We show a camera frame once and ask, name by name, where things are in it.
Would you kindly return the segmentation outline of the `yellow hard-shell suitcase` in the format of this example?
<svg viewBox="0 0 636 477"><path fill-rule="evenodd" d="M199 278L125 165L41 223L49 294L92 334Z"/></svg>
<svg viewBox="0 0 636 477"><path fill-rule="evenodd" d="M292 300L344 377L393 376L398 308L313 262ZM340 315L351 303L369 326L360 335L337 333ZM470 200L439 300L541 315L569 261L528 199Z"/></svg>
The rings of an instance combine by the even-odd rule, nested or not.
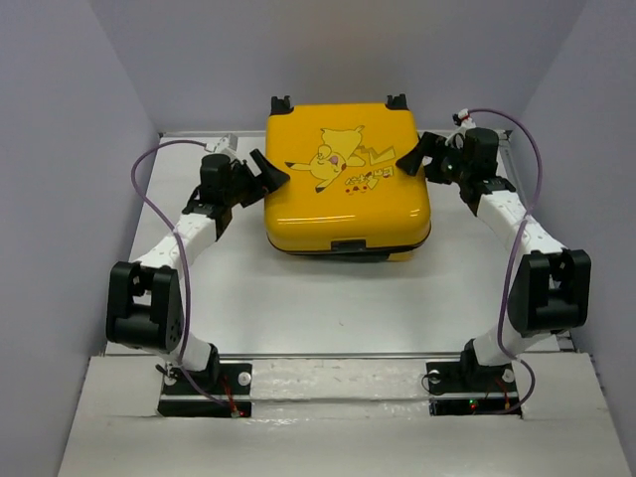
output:
<svg viewBox="0 0 636 477"><path fill-rule="evenodd" d="M401 260L431 232L422 165L396 160L419 139L400 93L383 102L293 104L273 97L265 157L290 181L264 200L271 245L296 255Z"/></svg>

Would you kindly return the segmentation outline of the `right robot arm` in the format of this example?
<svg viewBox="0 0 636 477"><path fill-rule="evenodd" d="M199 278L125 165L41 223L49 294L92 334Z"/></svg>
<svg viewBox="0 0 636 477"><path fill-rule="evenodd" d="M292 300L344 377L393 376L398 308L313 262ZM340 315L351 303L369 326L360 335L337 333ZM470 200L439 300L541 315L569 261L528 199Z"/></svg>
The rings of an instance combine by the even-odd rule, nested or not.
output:
<svg viewBox="0 0 636 477"><path fill-rule="evenodd" d="M495 131L471 127L460 137L455 142L426 132L397 165L413 175L428 158L426 179L457 185L461 200L509 253L497 324L470 340L458 362L440 377L479 390L535 344L585 323L591 258L553 238L522 204L513 184L498 174Z"/></svg>

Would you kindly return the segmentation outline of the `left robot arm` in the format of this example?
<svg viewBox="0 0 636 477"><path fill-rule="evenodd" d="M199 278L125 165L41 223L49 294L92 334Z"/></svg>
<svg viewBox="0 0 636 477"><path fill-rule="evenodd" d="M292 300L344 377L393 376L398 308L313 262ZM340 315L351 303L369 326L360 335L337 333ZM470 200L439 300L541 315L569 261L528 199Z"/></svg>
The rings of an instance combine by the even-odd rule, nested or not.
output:
<svg viewBox="0 0 636 477"><path fill-rule="evenodd" d="M109 275L107 340L162 358L200 393L218 385L221 365L218 348L191 330L189 266L221 238L235 206L249 207L290 180L259 150L250 156L247 164L228 149L205 155L200 183L179 220L171 222L155 208L168 233L140 257L117 262Z"/></svg>

